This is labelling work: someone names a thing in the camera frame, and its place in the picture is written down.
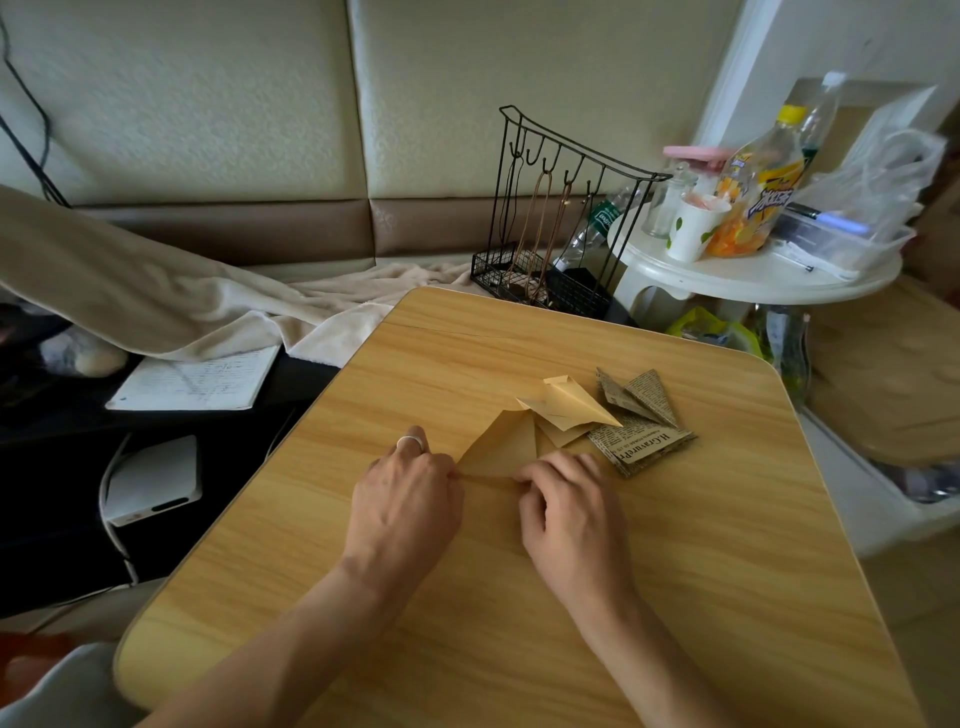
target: plastic bottle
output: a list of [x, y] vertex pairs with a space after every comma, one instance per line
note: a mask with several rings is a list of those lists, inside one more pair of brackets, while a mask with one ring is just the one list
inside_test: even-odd
[[[584, 267], [587, 254], [604, 245], [613, 221], [627, 211], [632, 202], [633, 191], [634, 185], [631, 183], [619, 192], [608, 195], [602, 203], [590, 211], [587, 219], [580, 223], [573, 233], [565, 250], [554, 258], [553, 265], [558, 271]], [[644, 186], [641, 184], [637, 187], [636, 195], [639, 197], [643, 192]]]
[[800, 124], [805, 107], [784, 106], [773, 129], [733, 155], [714, 194], [729, 200], [730, 213], [717, 227], [707, 253], [719, 257], [758, 251], [804, 172]]
[[809, 112], [800, 125], [800, 146], [804, 150], [804, 169], [820, 151], [820, 146], [827, 138], [837, 109], [840, 108], [840, 89], [847, 80], [843, 71], [830, 71], [824, 76], [824, 84], [820, 86], [817, 95], [813, 97], [807, 108]]

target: folded paper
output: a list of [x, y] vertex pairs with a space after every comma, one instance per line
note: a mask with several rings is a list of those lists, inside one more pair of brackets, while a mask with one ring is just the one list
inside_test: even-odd
[[483, 431], [457, 463], [464, 475], [510, 477], [537, 459], [537, 432], [530, 410], [505, 409]]
[[696, 438], [680, 427], [656, 371], [644, 372], [621, 387], [598, 369], [597, 383], [607, 402], [625, 410], [620, 414], [623, 426], [601, 425], [588, 437], [624, 477]]
[[517, 401], [537, 413], [540, 428], [558, 448], [585, 434], [589, 429], [586, 425], [620, 427], [620, 422], [572, 377], [552, 376], [544, 379], [543, 384], [542, 400]]

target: wire rack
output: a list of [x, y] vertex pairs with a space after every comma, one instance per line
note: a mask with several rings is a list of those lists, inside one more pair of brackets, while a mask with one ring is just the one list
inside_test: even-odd
[[[632, 189], [625, 199], [633, 201], [631, 208], [642, 207], [652, 185], [669, 180], [671, 175], [649, 172], [590, 149], [538, 124], [515, 106], [500, 107], [500, 113], [504, 118], [503, 139], [487, 250], [473, 256], [470, 276], [500, 299], [604, 318], [612, 302], [610, 288], [617, 264], [640, 214], [633, 216], [625, 233], [621, 231], [602, 250], [585, 255], [580, 247], [577, 254], [576, 246], [571, 248], [570, 244], [590, 224], [590, 214], [598, 202], [594, 198], [602, 185], [622, 191]], [[551, 200], [560, 170], [563, 186]], [[524, 173], [528, 181], [535, 175], [536, 184], [525, 213], [517, 215], [520, 203], [527, 203], [527, 193], [520, 192]], [[564, 227], [564, 218], [577, 205], [580, 211], [576, 225], [564, 235], [570, 228], [569, 220]], [[551, 209], [552, 223], [548, 223]], [[568, 250], [574, 259], [568, 259], [561, 271], [553, 261], [570, 258]]]

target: white cup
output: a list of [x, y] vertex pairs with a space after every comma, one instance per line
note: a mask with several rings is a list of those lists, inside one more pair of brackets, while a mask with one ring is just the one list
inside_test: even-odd
[[[702, 205], [692, 205], [689, 202], [691, 199], [700, 201]], [[678, 202], [677, 214], [670, 223], [666, 254], [684, 263], [699, 260], [710, 236], [730, 212], [730, 208], [727, 200], [714, 195], [685, 195]]]

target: bottle cap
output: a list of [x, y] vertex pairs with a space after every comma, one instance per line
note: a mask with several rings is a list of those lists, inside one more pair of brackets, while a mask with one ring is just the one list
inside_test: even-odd
[[800, 124], [806, 116], [806, 107], [795, 107], [792, 104], [784, 104], [780, 107], [780, 113], [777, 114], [777, 121], [783, 124]]
[[827, 88], [832, 88], [833, 86], [844, 83], [846, 80], [846, 71], [830, 71], [826, 76], [824, 76], [824, 86]]

